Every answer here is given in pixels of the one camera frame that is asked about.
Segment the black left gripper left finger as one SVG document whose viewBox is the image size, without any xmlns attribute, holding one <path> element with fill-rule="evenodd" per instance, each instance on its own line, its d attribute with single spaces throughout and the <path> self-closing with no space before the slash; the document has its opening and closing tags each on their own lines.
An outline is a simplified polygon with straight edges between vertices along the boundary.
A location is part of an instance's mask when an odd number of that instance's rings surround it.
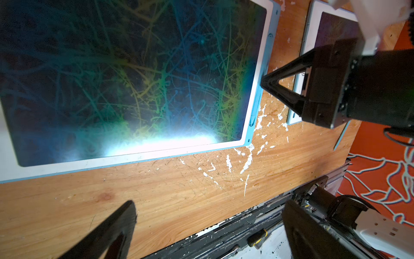
<svg viewBox="0 0 414 259">
<path fill-rule="evenodd" d="M 125 259 L 129 252 L 137 213 L 132 200 L 126 201 L 61 259 Z"/>
</svg>

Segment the blue stylus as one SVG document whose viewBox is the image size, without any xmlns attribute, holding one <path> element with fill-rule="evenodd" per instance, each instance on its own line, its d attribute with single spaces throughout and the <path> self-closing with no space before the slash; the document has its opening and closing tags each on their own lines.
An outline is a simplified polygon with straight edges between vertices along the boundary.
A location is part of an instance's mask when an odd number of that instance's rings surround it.
<svg viewBox="0 0 414 259">
<path fill-rule="evenodd" d="M 346 131 L 347 131 L 348 127 L 349 127 L 349 124 L 350 124 L 350 121 L 348 121 L 348 122 L 345 124 L 345 126 L 344 126 L 344 128 L 343 128 L 343 130 L 342 130 L 342 132 L 341 132 L 341 134 L 340 134 L 340 136 L 339 136 L 339 137 L 338 137 L 338 139 L 337 139 L 337 142 L 336 142 L 336 144 L 335 144 L 335 146 L 334 146 L 334 148 L 333 148 L 333 151 L 336 151 L 336 150 L 337 150 L 337 148 L 339 147 L 339 145 L 340 145 L 340 143 L 341 143 L 342 139 L 344 138 L 345 133 L 346 133 Z"/>
</svg>

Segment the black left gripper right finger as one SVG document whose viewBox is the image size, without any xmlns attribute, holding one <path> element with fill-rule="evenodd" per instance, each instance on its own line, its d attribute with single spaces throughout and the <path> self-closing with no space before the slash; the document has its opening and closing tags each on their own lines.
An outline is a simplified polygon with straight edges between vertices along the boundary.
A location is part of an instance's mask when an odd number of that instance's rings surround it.
<svg viewBox="0 0 414 259">
<path fill-rule="evenodd" d="M 367 259 L 358 250 L 350 250 L 321 227 L 296 202 L 285 202 L 282 220 L 294 259 Z"/>
</svg>

